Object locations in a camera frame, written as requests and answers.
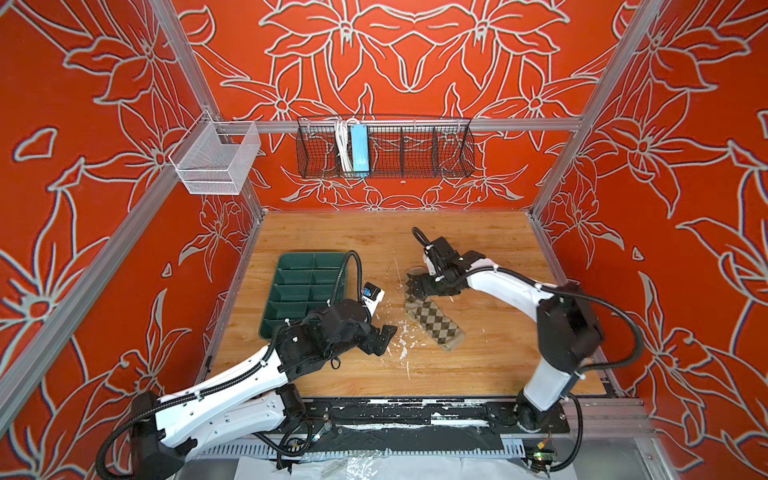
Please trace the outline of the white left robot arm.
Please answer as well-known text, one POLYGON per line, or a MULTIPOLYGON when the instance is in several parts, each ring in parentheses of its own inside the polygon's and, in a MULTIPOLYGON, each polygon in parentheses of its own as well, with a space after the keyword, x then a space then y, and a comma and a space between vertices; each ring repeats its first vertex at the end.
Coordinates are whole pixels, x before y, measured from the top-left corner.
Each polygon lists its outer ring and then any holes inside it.
POLYGON ((286 319, 273 329, 267 346, 207 381, 179 392, 138 395, 128 420, 99 447, 94 467, 102 479, 117 479, 107 465, 112 445, 126 436, 131 447, 130 479, 166 479, 205 446, 223 440, 225 415, 255 407, 260 398, 278 398, 298 378, 319 371, 354 348, 383 355, 397 329, 372 323, 373 305, 345 299, 286 319))

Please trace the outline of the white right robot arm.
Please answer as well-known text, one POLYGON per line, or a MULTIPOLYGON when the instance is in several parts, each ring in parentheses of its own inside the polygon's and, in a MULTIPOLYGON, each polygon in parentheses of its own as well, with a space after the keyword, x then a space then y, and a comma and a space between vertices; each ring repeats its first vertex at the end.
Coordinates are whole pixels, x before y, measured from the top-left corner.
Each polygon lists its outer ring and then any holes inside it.
POLYGON ((534 321, 540 361, 518 394, 518 404, 531 414, 549 412, 570 392, 585 360, 604 340, 591 307, 576 297, 579 289, 537 282, 479 252, 461 254, 443 237, 430 240, 418 228, 412 233, 423 247, 426 269, 409 276, 409 296, 426 301, 470 289, 488 294, 534 321))

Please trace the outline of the brown argyle sock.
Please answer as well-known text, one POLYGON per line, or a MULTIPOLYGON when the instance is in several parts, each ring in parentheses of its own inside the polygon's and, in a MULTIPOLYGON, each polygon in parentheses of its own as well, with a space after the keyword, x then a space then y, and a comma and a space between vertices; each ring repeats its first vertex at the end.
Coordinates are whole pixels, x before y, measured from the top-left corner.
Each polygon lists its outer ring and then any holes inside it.
POLYGON ((464 331, 449 318, 429 297, 416 295, 416 277, 427 273, 423 267, 407 272, 405 302, 406 314, 445 351, 453 351, 465 339, 464 331))

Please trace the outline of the green divided organizer tray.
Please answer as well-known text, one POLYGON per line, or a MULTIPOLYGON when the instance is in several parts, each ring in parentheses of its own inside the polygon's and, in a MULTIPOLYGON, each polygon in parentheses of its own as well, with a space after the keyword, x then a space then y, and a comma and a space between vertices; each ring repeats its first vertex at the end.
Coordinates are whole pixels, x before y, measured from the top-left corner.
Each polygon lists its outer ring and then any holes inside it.
POLYGON ((302 320, 331 299, 343 252, 286 252, 279 257, 263 309, 259 336, 270 340, 286 319, 302 320))

